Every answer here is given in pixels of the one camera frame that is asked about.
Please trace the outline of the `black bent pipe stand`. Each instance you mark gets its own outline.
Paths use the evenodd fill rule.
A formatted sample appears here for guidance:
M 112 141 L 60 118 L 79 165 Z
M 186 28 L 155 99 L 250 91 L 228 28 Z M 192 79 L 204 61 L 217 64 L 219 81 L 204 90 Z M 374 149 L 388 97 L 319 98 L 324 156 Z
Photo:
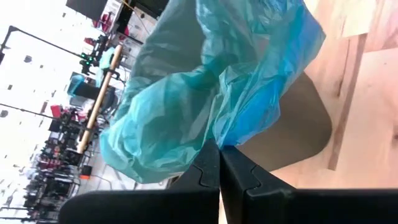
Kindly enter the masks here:
M 51 43 L 51 42 L 49 42 L 49 41 L 46 41 L 46 40 L 44 40 L 44 39 L 41 39 L 40 37 L 37 37 L 37 36 L 35 36 L 35 35 L 33 35 L 33 34 L 30 34 L 30 33 L 26 32 L 26 31 L 24 31 L 24 30 L 21 30 L 20 28 L 15 27 L 15 26 L 9 26 L 9 27 L 8 27 L 8 30 L 7 30 L 7 34 L 6 34 L 6 36 L 5 36 L 5 38 L 4 38 L 3 42 L 2 42 L 2 44 L 0 44 L 0 64 L 2 63 L 2 61 L 3 61 L 3 59 L 4 59 L 4 56 L 5 56 L 5 54 L 3 53 L 3 50 L 6 48 L 6 44 L 7 44 L 8 40 L 9 40 L 9 38 L 10 38 L 10 36 L 11 36 L 11 34 L 12 34 L 13 32 L 21 32 L 21 33 L 23 33 L 23 34 L 25 34 L 25 35 L 28 35 L 28 36 L 31 37 L 31 38 L 34 38 L 34 39 L 36 39 L 36 40 L 39 40 L 39 41 L 41 41 L 41 42 L 43 42 L 43 43 L 45 43 L 45 44 L 51 45 L 52 47 L 55 47 L 55 48 L 57 48 L 57 49 L 59 49 L 59 50 L 62 50 L 62 51 L 64 51 L 64 52 L 67 52 L 67 53 L 69 53 L 69 54 L 72 54 L 72 55 L 74 55 L 74 56 L 76 56 L 76 57 L 78 57 L 78 58 L 83 58 L 83 57 L 81 56 L 81 54 L 72 52 L 72 51 L 67 50 L 67 49 L 65 49 L 65 48 L 63 48 L 63 47 L 60 47 L 60 46 L 58 46 L 58 45 L 55 45 L 55 44 L 53 44 L 53 43 Z

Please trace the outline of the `black wall screen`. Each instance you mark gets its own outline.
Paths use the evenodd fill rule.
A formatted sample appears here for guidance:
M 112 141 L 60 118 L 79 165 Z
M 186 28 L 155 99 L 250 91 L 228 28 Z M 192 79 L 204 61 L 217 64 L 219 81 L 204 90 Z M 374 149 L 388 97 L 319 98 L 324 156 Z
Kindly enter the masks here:
M 101 18 L 107 2 L 108 0 L 67 0 L 66 6 L 97 21 Z

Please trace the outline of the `background bin with teal bag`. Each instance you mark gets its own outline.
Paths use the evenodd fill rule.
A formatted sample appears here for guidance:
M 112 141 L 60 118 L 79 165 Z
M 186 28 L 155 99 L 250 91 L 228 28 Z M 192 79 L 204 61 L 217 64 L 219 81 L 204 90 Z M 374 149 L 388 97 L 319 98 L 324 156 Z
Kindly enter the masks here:
M 100 88 L 87 83 L 84 75 L 73 73 L 67 90 L 70 96 L 80 96 L 91 100 L 97 99 Z

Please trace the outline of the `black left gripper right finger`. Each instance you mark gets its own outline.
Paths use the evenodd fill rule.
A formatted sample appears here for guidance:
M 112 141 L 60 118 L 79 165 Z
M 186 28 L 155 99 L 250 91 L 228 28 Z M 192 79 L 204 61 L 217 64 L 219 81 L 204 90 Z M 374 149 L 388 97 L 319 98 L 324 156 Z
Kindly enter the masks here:
M 398 224 L 398 189 L 296 189 L 233 146 L 220 164 L 228 224 Z

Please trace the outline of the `teal plastic trash bag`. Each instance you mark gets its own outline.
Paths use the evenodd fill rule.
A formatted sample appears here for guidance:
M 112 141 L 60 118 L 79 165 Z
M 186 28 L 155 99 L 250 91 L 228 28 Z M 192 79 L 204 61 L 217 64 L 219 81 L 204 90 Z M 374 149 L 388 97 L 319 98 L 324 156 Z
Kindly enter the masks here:
M 279 119 L 325 37 L 303 0 L 169 0 L 99 137 L 105 163 L 151 184 L 207 140 L 245 143 Z

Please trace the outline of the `grey plastic trash bin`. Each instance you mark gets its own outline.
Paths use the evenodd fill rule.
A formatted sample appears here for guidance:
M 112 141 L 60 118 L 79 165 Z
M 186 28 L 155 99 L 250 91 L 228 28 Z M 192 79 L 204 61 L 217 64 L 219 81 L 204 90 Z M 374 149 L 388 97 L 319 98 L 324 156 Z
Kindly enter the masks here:
M 320 153 L 331 132 L 331 118 L 314 83 L 303 73 L 280 99 L 279 119 L 237 148 L 273 171 Z

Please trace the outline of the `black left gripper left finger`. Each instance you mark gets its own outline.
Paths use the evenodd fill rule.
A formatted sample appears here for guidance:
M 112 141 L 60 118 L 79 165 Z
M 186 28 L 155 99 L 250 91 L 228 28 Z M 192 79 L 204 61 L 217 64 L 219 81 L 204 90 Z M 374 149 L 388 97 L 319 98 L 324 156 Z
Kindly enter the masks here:
M 165 190 L 93 191 L 60 209 L 59 224 L 218 224 L 220 152 L 207 141 L 188 170 Z

